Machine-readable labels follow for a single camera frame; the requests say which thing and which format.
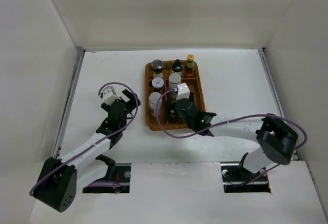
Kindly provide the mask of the black-knob salt shaker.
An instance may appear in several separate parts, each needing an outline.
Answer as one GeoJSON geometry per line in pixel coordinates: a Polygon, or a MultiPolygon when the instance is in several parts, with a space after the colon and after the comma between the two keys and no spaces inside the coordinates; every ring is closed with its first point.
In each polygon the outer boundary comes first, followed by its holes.
{"type": "Polygon", "coordinates": [[[170,73],[171,74],[176,73],[180,77],[182,77],[182,70],[183,70],[183,64],[182,64],[181,60],[176,59],[171,65],[170,73]]]}

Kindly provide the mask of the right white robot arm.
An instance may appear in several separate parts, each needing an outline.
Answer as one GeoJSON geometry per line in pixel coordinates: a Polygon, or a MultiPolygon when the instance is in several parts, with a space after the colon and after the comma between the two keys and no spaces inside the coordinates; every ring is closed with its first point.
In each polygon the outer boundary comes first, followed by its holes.
{"type": "Polygon", "coordinates": [[[258,149],[244,154],[239,162],[237,173],[242,180],[251,180],[262,168],[273,163],[290,164],[298,134],[280,116],[258,114],[226,118],[201,112],[191,98],[178,99],[173,110],[197,135],[240,138],[259,144],[258,149]]]}

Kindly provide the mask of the red sauce bottle yellow cap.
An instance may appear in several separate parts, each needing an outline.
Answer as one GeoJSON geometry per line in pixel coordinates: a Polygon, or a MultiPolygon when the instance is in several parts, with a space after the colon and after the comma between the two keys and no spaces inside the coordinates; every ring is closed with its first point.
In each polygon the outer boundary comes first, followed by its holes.
{"type": "Polygon", "coordinates": [[[193,77],[195,71],[194,55],[189,54],[185,63],[185,75],[186,77],[193,77]]]}

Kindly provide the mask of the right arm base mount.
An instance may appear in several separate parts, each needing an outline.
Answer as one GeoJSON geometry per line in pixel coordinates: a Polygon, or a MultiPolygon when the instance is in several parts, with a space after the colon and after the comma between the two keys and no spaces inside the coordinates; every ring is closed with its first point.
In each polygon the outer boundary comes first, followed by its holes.
{"type": "Polygon", "coordinates": [[[251,173],[242,168],[239,162],[223,162],[220,167],[225,193],[271,193],[268,176],[261,175],[266,168],[251,173]]]}

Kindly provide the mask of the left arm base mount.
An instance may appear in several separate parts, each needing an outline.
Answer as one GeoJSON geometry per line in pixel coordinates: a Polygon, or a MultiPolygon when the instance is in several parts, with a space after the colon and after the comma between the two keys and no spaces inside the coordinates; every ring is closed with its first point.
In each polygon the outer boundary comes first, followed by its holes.
{"type": "Polygon", "coordinates": [[[84,187],[82,193],[130,193],[131,164],[118,164],[105,155],[98,156],[95,161],[99,162],[106,172],[104,176],[96,178],[84,187]]]}

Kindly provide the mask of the grey-lid dark spice jar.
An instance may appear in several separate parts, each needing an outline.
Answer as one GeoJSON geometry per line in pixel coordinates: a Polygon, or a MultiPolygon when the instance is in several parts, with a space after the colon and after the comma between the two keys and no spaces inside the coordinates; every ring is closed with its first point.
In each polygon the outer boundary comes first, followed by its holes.
{"type": "Polygon", "coordinates": [[[161,77],[154,78],[152,80],[152,88],[154,92],[163,94],[165,89],[165,81],[161,77]]]}

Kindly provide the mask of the silver-lid white blue canister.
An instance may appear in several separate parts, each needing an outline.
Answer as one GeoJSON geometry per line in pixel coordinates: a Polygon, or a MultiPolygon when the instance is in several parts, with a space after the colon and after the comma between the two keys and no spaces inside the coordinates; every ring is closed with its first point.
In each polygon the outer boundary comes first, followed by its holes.
{"type": "MultiPolygon", "coordinates": [[[[169,76],[169,79],[168,79],[168,87],[169,87],[169,90],[173,90],[175,88],[177,88],[177,86],[181,84],[181,76],[177,73],[172,73],[170,74],[169,76]]],[[[176,93],[174,92],[170,92],[169,93],[169,97],[171,99],[175,99],[176,98],[176,93]]]]}

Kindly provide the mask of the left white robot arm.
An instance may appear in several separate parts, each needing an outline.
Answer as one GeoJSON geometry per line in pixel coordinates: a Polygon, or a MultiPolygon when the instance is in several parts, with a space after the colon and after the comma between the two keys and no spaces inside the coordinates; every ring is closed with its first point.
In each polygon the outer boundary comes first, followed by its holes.
{"type": "Polygon", "coordinates": [[[106,111],[107,117],[77,149],[60,158],[49,157],[44,162],[30,196],[61,213],[72,204],[76,193],[85,187],[109,186],[97,182],[99,179],[110,182],[115,176],[115,161],[104,153],[120,141],[140,106],[137,94],[130,87],[125,87],[122,93],[127,100],[116,94],[112,83],[99,90],[101,108],[106,111]]]}

